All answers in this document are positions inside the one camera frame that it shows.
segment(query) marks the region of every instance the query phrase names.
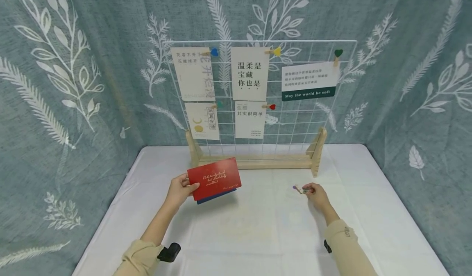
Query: dark green label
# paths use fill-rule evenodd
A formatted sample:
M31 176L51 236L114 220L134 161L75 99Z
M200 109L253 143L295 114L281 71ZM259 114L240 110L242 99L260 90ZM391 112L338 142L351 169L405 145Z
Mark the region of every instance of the dark green label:
M334 96L336 87L322 87L320 89L302 89L282 92L282 102L305 100L313 98L326 98Z

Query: hand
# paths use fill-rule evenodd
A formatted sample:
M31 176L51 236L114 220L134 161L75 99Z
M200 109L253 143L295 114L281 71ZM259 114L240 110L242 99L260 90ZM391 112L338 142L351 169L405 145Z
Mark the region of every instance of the hand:
M322 186L309 183L302 187L303 189L309 189L308 192L305 193L308 199L313 202L313 205L319 210L324 211L327 207L331 206L329 199L327 198L327 194Z
M180 205L185 202L187 197L192 196L192 192L198 189L199 186L200 183L190 185L190 181L188 180L186 173L173 178L170 181L169 191L167 192L164 205L168 205L173 210L177 211Z

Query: beige sleeve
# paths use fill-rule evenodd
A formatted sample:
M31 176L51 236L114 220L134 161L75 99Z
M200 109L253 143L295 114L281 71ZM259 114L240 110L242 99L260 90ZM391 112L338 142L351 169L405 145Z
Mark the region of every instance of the beige sleeve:
M157 256L164 247L152 242L135 240L123 254L121 264L113 276L152 276L159 260Z
M341 276L376 276L374 267L357 242L354 230L344 220L329 224L325 231L326 242L331 248Z

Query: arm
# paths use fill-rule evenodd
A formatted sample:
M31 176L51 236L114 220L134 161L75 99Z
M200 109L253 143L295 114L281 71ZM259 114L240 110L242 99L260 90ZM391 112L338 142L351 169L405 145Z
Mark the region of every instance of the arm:
M304 189L310 189L306 193L308 199L320 210L325 217L326 242L333 252L336 266L341 276L376 276L376 272L357 242L354 230L349 228L344 220L341 220L332 207L326 192L322 186L315 183L305 185Z
M180 205L199 187L199 183L190 185L187 174L182 174L170 182L166 200L152 219L139 240L133 241L121 258L121 264L113 276L149 276L154 275L159 260L157 256L164 248L161 243L170 221Z

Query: white card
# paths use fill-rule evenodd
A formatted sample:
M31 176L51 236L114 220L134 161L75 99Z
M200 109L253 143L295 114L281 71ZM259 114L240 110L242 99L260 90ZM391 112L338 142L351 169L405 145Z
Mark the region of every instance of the white card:
M188 123L194 139L220 139L218 116L212 103L185 103Z
M333 62L282 67L282 101L334 96L338 77Z
M208 47L171 47L182 100L187 102L215 101L213 72Z
M263 139L266 102L235 102L237 139Z
M233 100L265 101L267 96L268 47L231 47Z

